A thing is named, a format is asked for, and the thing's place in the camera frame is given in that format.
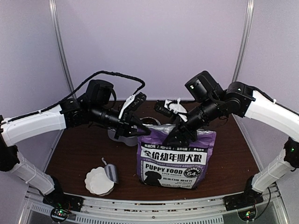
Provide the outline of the purple puppy food bag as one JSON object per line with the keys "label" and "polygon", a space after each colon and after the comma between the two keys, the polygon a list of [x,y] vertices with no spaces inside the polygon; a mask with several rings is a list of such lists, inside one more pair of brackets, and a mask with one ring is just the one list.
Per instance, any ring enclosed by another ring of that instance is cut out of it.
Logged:
{"label": "purple puppy food bag", "polygon": [[197,131],[189,146],[164,146],[174,125],[149,126],[151,133],[137,138],[137,175],[145,185],[195,189],[205,178],[216,139],[214,131]]}

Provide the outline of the metal food scoop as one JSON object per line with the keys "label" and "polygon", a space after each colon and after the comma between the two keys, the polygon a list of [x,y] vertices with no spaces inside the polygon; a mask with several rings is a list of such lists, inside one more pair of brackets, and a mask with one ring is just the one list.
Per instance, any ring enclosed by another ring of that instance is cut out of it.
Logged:
{"label": "metal food scoop", "polygon": [[117,173],[117,168],[115,165],[111,163],[107,163],[105,158],[101,158],[103,164],[104,164],[104,170],[109,180],[111,180],[114,183],[119,183],[119,177]]}

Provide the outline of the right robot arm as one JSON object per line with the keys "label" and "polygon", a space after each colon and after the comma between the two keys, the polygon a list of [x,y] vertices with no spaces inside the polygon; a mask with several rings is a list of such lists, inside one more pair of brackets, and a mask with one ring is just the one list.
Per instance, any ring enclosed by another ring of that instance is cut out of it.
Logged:
{"label": "right robot arm", "polygon": [[242,82],[232,82],[223,90],[207,71],[191,78],[185,87],[200,105],[189,112],[181,112],[171,108],[173,102],[165,104],[171,112],[186,116],[186,120],[177,118],[175,127],[163,142],[166,146],[188,146],[191,141],[196,141],[198,129],[230,114],[260,121],[289,137],[280,155],[267,168],[247,180],[245,190],[239,197],[242,205],[251,205],[272,183],[299,167],[297,112],[278,103],[260,89]]}

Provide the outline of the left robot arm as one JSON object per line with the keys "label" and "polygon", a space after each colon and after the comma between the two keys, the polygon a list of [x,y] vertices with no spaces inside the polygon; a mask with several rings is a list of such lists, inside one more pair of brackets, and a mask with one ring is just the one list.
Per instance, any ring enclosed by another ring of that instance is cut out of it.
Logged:
{"label": "left robot arm", "polygon": [[149,135],[150,129],[134,115],[145,101],[143,93],[130,96],[121,110],[106,108],[110,97],[115,96],[113,84],[104,80],[91,80],[86,92],[79,98],[67,97],[50,109],[43,109],[14,118],[0,119],[0,170],[15,173],[23,181],[37,188],[57,207],[67,203],[58,180],[37,169],[19,152],[16,143],[56,130],[96,123],[114,130],[114,137]]}

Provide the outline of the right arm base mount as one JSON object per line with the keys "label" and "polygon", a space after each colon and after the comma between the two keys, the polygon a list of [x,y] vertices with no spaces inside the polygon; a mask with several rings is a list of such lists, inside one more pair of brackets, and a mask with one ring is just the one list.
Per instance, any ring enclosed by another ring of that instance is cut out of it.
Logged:
{"label": "right arm base mount", "polygon": [[223,200],[226,211],[231,211],[254,206],[257,203],[262,203],[263,196],[261,193],[247,194],[243,192],[235,195],[225,196]]}

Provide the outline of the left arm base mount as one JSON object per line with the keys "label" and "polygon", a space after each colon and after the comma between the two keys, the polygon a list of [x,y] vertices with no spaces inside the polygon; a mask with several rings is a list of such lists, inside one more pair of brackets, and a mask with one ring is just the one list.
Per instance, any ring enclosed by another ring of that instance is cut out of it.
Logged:
{"label": "left arm base mount", "polygon": [[51,200],[48,196],[43,197],[43,203],[52,206],[58,210],[65,210],[67,212],[80,212],[84,199],[80,196],[73,196],[65,194],[62,199],[56,201]]}

